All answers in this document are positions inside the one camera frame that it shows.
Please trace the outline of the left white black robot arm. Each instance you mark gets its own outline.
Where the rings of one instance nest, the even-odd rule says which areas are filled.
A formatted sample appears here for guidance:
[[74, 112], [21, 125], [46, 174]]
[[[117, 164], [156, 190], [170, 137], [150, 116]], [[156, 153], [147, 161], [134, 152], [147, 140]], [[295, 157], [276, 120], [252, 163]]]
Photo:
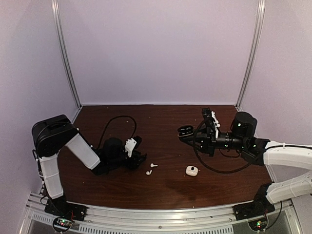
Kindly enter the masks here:
[[93, 174], [108, 174], [120, 167], [137, 169], [145, 160], [146, 154], [137, 150], [142, 142], [140, 136], [131, 135], [126, 141], [111, 137], [101, 139], [93, 147], [66, 115], [59, 115], [35, 123], [31, 129], [33, 155], [46, 188], [49, 204], [59, 216], [70, 212], [59, 175], [58, 156], [67, 148]]

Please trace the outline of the black earbud charging case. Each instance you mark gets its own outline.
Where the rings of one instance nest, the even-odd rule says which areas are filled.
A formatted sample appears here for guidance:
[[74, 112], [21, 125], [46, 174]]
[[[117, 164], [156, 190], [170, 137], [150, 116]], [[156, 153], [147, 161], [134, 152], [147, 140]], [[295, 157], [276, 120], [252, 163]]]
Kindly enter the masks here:
[[186, 135], [194, 129], [192, 125], [184, 125], [178, 128], [178, 137], [186, 137]]

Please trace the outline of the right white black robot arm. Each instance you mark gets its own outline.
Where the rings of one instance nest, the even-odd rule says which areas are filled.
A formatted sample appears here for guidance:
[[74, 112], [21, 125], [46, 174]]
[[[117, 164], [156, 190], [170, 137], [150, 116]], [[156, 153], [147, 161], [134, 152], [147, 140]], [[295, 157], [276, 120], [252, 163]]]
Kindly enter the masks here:
[[251, 165], [271, 166], [281, 165], [306, 169], [307, 172], [295, 178], [282, 182], [263, 185], [250, 211], [254, 215], [262, 214], [269, 206], [312, 192], [312, 147], [310, 145], [287, 144], [265, 138], [256, 138], [257, 119], [247, 112], [237, 112], [230, 126], [230, 131], [221, 132], [215, 113], [209, 108], [202, 109], [203, 120], [194, 128], [184, 125], [178, 128], [180, 141], [191, 146], [194, 153], [213, 156], [215, 150], [235, 150], [247, 164], [231, 171], [217, 170], [200, 163], [207, 169], [219, 174], [233, 174]]

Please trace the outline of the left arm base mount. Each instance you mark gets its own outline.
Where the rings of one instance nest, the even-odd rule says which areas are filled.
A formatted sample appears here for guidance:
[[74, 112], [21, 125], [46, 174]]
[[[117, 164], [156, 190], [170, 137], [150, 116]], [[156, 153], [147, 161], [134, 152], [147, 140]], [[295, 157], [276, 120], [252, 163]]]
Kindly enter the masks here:
[[44, 211], [54, 216], [64, 217], [74, 221], [84, 221], [87, 207], [69, 202], [51, 202], [48, 201]]

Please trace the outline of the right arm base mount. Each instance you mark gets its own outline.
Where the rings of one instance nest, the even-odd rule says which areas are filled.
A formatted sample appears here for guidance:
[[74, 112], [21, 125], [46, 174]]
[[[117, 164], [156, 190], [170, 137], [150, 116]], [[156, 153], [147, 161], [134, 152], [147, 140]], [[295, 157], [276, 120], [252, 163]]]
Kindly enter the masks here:
[[243, 220], [274, 212], [275, 207], [266, 200], [254, 200], [233, 206], [233, 211], [236, 220]]

